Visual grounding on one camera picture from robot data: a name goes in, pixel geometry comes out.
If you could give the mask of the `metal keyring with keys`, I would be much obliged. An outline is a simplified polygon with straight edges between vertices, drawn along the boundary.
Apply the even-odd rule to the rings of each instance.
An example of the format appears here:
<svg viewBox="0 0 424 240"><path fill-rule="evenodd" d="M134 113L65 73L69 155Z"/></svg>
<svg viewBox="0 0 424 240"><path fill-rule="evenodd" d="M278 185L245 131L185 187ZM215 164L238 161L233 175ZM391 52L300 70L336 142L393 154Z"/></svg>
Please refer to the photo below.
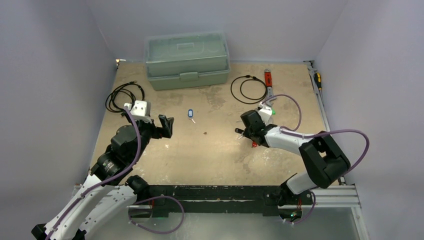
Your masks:
<svg viewBox="0 0 424 240"><path fill-rule="evenodd" d="M240 140L242 138L246 138L246 139L249 139L251 141L251 147L252 148L258 147L258 144L255 141L253 141L249 137L246 137L245 136L245 131L243 129L235 128L234 131L238 134L238 137L236 138L236 140Z"/></svg>

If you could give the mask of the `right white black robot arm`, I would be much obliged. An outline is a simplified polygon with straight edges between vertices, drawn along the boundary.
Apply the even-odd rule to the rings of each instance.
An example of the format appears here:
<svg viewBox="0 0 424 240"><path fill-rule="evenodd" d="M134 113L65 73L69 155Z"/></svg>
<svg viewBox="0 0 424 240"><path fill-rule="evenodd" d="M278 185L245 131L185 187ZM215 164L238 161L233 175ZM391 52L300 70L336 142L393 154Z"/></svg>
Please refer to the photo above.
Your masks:
<svg viewBox="0 0 424 240"><path fill-rule="evenodd" d="M259 146L281 149L299 155L305 172L295 174L280 186L278 205L294 204L300 195L313 188L326 189L351 167L347 156L328 132L300 134L265 124L257 110L243 113L242 135Z"/></svg>

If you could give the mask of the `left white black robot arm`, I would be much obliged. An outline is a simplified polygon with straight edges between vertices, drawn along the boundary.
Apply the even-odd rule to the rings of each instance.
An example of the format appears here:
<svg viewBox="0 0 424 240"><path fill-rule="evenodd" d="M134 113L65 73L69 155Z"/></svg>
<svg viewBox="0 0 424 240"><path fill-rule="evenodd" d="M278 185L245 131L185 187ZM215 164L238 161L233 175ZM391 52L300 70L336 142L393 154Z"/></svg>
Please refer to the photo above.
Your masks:
<svg viewBox="0 0 424 240"><path fill-rule="evenodd" d="M164 198L153 195L142 177L129 173L150 140L172 137L174 118L159 115L160 126L149 117L127 114L126 118L130 124L116 131L69 203L52 220L31 230L35 239L87 240L121 209L133 203L153 207Z"/></svg>

